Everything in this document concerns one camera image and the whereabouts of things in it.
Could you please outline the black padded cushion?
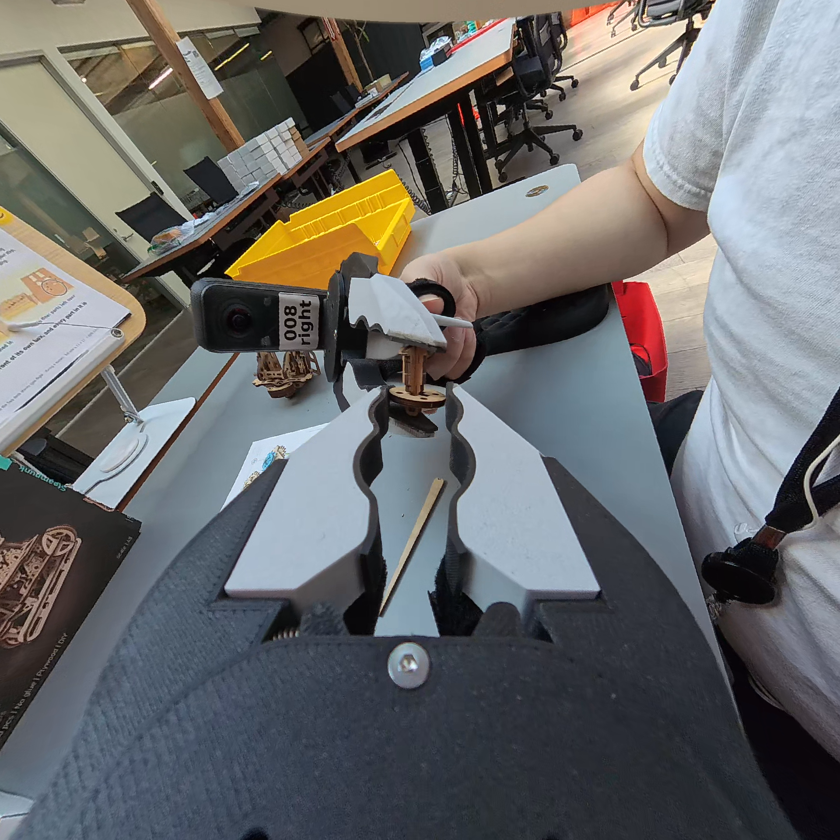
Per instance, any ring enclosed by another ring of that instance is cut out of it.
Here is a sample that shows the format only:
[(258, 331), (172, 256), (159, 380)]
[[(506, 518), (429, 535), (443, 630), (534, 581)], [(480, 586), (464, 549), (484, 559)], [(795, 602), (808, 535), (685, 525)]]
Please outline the black padded cushion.
[(476, 347), (495, 355), (575, 338), (604, 319), (609, 301), (601, 285), (483, 318), (475, 322)]

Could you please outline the paper instruction sheet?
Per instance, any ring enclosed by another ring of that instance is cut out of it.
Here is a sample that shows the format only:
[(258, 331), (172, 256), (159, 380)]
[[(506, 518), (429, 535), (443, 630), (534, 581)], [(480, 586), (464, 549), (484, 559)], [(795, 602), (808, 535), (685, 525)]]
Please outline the paper instruction sheet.
[(15, 236), (2, 212), (1, 435), (10, 449), (126, 343), (131, 309)]

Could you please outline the white desk with wooden edge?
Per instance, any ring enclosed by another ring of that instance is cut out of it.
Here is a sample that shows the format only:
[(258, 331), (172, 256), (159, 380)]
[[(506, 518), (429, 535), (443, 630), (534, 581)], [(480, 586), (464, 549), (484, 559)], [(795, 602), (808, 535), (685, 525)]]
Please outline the white desk with wooden edge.
[(446, 118), (469, 197), (490, 193), (493, 184), (470, 94), (511, 63), (515, 23), (514, 17), (503, 18), (462, 41), (444, 63), (417, 75), (358, 122), (336, 143), (337, 151), (345, 152), (368, 140), (406, 138), (429, 213), (436, 214), (448, 208), (448, 201), (423, 128)]

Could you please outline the stack of white boxes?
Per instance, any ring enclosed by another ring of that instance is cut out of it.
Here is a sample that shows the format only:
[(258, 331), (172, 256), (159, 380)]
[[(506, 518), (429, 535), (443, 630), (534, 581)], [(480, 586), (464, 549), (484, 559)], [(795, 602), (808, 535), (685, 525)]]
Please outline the stack of white boxes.
[(248, 140), (217, 161), (217, 165), (238, 191), (256, 182), (283, 174), (301, 163), (308, 147), (292, 118)]

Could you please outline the wooden axle gear part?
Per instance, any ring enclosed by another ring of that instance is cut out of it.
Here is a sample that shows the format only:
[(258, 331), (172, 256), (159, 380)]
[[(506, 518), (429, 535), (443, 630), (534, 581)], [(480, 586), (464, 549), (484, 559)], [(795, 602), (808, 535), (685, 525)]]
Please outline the wooden axle gear part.
[(400, 349), (400, 355), (402, 384), (388, 388), (390, 399), (410, 417), (435, 413), (445, 405), (446, 395), (426, 386), (426, 361), (430, 351), (407, 345)]

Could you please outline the small wooden ship model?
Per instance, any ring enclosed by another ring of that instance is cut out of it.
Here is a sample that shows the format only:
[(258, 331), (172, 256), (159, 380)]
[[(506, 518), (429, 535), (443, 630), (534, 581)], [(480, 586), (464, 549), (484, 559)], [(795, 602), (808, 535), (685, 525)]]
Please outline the small wooden ship model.
[(256, 353), (257, 371), (253, 385), (264, 387), (273, 398), (291, 398), (315, 376), (320, 367), (313, 351), (287, 351), (282, 360), (276, 352)]

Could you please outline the printed instruction booklet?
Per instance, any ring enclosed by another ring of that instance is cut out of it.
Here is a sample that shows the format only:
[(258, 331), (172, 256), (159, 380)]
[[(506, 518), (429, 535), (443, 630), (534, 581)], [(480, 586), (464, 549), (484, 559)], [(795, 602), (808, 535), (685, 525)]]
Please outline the printed instruction booklet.
[(249, 487), (272, 464), (287, 459), (301, 445), (321, 431), (327, 424), (305, 427), (293, 432), (255, 441), (250, 446), (245, 462), (240, 468), (223, 508)]

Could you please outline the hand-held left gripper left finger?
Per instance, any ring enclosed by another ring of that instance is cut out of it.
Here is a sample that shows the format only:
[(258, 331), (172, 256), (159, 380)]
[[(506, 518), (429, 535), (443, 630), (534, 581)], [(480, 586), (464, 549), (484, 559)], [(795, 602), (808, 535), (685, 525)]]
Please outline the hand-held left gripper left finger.
[(225, 583), (237, 599), (328, 603), (352, 634), (372, 634), (385, 587), (373, 480), (389, 422), (386, 389), (366, 392), (295, 448)]

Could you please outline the person's right forearm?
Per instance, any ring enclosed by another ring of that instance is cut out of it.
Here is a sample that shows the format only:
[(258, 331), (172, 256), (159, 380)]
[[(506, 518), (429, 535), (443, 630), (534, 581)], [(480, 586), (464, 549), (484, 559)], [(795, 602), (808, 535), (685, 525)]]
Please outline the person's right forearm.
[(525, 222), (455, 250), (478, 317), (635, 277), (709, 235), (705, 213), (655, 186), (643, 148)]

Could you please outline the black puzzle kit box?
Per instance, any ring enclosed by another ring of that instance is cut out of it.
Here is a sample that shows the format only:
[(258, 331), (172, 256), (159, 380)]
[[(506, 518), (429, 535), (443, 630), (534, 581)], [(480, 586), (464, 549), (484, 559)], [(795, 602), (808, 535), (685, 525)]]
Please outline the black puzzle kit box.
[(139, 521), (2, 457), (1, 743), (140, 531)]

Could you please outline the black office chair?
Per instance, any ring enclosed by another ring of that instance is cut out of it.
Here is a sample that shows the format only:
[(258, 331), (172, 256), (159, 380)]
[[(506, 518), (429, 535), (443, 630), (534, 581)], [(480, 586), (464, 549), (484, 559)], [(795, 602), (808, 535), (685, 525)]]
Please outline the black office chair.
[(207, 155), (185, 168), (183, 172), (217, 206), (231, 203), (238, 198), (238, 189), (219, 165)]
[(178, 213), (157, 192), (116, 212), (115, 215), (149, 244), (157, 234), (179, 227), (187, 221), (186, 217)]
[(679, 51), (679, 60), (674, 74), (668, 79), (672, 85), (679, 74), (700, 30), (695, 26), (697, 15), (705, 22), (715, 1), (640, 1), (637, 5), (636, 23), (640, 28), (657, 28), (685, 23), (685, 30), (654, 59), (642, 67), (635, 75), (629, 86), (630, 91), (639, 87), (640, 77), (654, 66), (664, 69), (668, 64), (668, 57)]
[(511, 65), (513, 77), (500, 86), (497, 103), (504, 106), (504, 122), (508, 137), (500, 142), (493, 153), (500, 183), (508, 180), (507, 168), (519, 151), (532, 152), (539, 148), (549, 155), (549, 166), (560, 162), (560, 156), (546, 143), (544, 137), (552, 133), (570, 132), (573, 142), (583, 137), (583, 130), (575, 124), (543, 125), (533, 128), (529, 120), (529, 106), (537, 104), (539, 94), (544, 93), (552, 83), (550, 68), (539, 56), (521, 56)]
[(535, 48), (542, 63), (542, 69), (549, 90), (557, 91), (560, 101), (566, 99), (561, 82), (568, 82), (576, 89), (579, 81), (572, 75), (562, 75), (563, 53), (568, 45), (568, 36), (560, 13), (541, 14), (534, 17)]

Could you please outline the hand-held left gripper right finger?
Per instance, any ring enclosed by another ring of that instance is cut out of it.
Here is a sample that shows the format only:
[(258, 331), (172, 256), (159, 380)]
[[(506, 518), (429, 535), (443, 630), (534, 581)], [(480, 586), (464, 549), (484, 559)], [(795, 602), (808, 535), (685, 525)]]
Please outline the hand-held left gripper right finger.
[(530, 617), (539, 602), (592, 601), (601, 593), (545, 459), (460, 385), (450, 385), (448, 541), (456, 584), (485, 611), (513, 605)]

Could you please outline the thin wooden stick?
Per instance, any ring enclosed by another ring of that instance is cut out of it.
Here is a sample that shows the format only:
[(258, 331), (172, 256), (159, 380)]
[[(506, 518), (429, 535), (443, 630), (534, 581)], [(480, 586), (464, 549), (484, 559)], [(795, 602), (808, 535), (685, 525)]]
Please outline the thin wooden stick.
[(430, 486), (429, 492), (427, 493), (426, 499), (421, 507), (421, 510), (415, 520), (412, 530), (410, 531), (406, 545), (402, 551), (400, 559), (397, 563), (395, 571), (389, 580), (383, 597), (383, 601), (381, 604), (381, 609), (379, 611), (379, 617), (382, 617), (394, 595), (394, 592), (397, 586), (400, 583), (400, 580), (403, 577), (405, 569), (412, 558), (415, 548), (417, 546), (418, 541), (423, 536), (426, 525), (428, 520), (431, 518), (436, 505), (438, 503), (438, 499), (440, 498), (441, 493), (443, 492), (446, 486), (446, 480), (443, 478), (435, 478)]

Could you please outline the yellow plastic bin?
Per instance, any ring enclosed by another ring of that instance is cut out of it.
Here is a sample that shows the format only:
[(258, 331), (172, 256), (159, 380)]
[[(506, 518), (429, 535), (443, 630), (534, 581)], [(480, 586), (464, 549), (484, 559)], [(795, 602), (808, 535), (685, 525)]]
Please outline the yellow plastic bin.
[(325, 290), (352, 253), (389, 274), (411, 232), (415, 206), (398, 174), (384, 171), (277, 222), (226, 270), (234, 280)]

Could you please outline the person's right hand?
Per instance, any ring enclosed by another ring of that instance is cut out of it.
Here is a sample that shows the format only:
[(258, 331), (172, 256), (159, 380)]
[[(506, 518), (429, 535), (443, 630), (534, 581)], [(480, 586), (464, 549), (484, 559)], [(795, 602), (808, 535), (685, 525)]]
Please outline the person's right hand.
[[(420, 256), (407, 264), (400, 275), (406, 283), (426, 279), (445, 287), (455, 300), (455, 317), (470, 322), (479, 318), (479, 298), (466, 269), (460, 267), (454, 251)], [(426, 362), (426, 373), (435, 382), (464, 382), (486, 357), (483, 342), (473, 329), (446, 328), (447, 349)]]

